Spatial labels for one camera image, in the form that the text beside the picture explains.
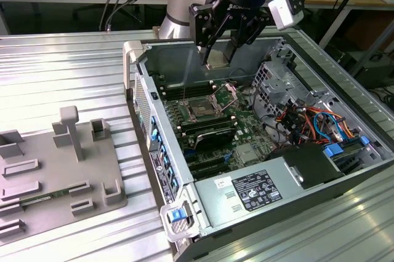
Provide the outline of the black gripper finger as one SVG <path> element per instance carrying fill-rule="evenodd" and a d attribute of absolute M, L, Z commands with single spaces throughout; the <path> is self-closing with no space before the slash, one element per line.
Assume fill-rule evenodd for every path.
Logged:
<path fill-rule="evenodd" d="M 190 36 L 199 47 L 202 65 L 207 65 L 213 45 L 231 22 L 231 13 L 215 15 L 214 12 L 213 4 L 192 4 L 189 7 Z"/>
<path fill-rule="evenodd" d="M 252 44 L 262 30 L 270 23 L 270 16 L 264 12 L 259 12 L 252 18 L 242 15 L 238 29 L 230 33 L 230 41 L 227 44 L 227 58 L 232 59 L 236 50 L 243 45 Z"/>

